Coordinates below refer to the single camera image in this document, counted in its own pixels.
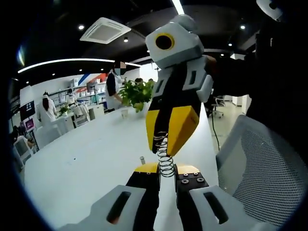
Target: yellow sensor ring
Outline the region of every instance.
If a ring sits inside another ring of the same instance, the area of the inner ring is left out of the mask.
[[[168,33],[159,33],[156,36],[155,44],[159,49],[170,50],[174,46],[174,38]]]

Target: white chair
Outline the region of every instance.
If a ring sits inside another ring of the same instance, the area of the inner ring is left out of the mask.
[[[74,123],[76,127],[89,122],[89,111],[85,105],[76,106],[74,109]]]
[[[299,154],[265,125],[240,115],[216,156],[219,186],[247,215],[281,226],[308,189]]]
[[[215,104],[212,104],[212,106],[214,106],[212,116],[218,115],[218,117],[221,118],[223,116],[223,112],[218,111],[217,107],[225,107],[226,106],[226,103],[225,103],[225,100],[224,100],[225,96],[221,95],[221,96],[217,96],[217,97],[214,97],[214,98],[215,98]]]
[[[53,142],[55,139],[61,136],[61,132],[56,124],[50,124],[38,128],[34,132],[35,139],[39,149],[42,149],[47,144]]]
[[[14,143],[13,153],[20,162],[21,168],[25,166],[26,161],[33,155],[33,151],[29,148],[24,138],[20,138]]]

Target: small cup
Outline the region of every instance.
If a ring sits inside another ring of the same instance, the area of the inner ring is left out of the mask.
[[[128,109],[122,109],[121,111],[121,115],[122,115],[122,118],[127,118],[128,117]]]

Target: ceiling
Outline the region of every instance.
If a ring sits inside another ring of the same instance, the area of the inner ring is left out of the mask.
[[[254,45],[264,14],[255,0],[180,0],[184,12],[198,25],[205,49],[218,49],[213,56],[246,53]],[[171,0],[53,0],[39,11],[21,44],[24,65],[16,71],[41,62],[67,58],[119,59],[125,62],[148,56],[145,37],[177,14]],[[80,41],[80,37],[98,18],[106,17],[131,28],[109,44]],[[109,70],[110,63],[64,62],[47,64],[16,72],[16,89],[56,77],[98,73]]]

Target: green leaves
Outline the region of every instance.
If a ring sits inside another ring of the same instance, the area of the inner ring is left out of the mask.
[[[68,106],[67,104],[65,104],[63,107],[60,108],[59,112],[60,112],[60,115],[63,115],[65,112],[67,112],[69,109],[68,109]]]
[[[122,97],[125,106],[132,105],[136,108],[136,112],[139,112],[143,109],[144,103],[151,100],[152,89],[152,82],[135,83],[129,80],[124,84],[119,95]]]

